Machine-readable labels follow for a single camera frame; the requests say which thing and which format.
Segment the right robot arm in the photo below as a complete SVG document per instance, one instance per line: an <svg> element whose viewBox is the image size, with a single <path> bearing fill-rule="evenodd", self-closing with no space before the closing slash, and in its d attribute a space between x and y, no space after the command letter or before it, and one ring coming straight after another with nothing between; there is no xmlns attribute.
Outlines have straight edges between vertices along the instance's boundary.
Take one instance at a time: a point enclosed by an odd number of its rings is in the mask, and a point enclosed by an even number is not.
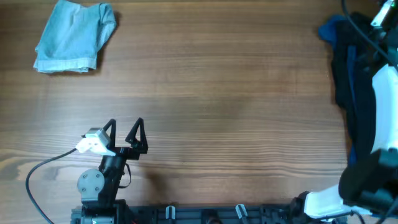
<svg viewBox="0 0 398 224"><path fill-rule="evenodd" d="M397 218L397 70L381 67L372 88L376 124L371 150L343 171L338 184L306 193L292 205L293 220L330 222L352 214L375 215L379 223Z"/></svg>

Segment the black garment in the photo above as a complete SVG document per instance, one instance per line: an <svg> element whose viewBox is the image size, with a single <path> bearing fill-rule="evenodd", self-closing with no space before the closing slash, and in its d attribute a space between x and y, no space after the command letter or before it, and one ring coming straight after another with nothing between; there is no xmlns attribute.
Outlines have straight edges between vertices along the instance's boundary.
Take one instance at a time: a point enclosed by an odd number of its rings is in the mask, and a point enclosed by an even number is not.
<svg viewBox="0 0 398 224"><path fill-rule="evenodd" d="M350 159L359 161L371 153L376 132L376 99L366 60L367 44L346 18L332 18L335 101L346 112L353 149Z"/></svg>

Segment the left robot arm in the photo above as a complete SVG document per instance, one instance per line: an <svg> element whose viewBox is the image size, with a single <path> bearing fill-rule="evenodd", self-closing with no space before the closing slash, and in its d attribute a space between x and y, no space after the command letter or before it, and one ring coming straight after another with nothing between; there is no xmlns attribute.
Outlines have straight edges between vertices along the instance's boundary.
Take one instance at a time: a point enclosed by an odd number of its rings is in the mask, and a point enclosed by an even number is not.
<svg viewBox="0 0 398 224"><path fill-rule="evenodd" d="M72 210L71 223L117 224L134 223L134 213L125 200L117 200L124 174L131 175L128 160L137 161L148 152L144 120L138 118L125 141L129 147L116 146L116 120L111 119L102 128L91 128L76 145L80 153L87 151L102 156L97 169L88 169L78 178L77 189L81 207Z"/></svg>

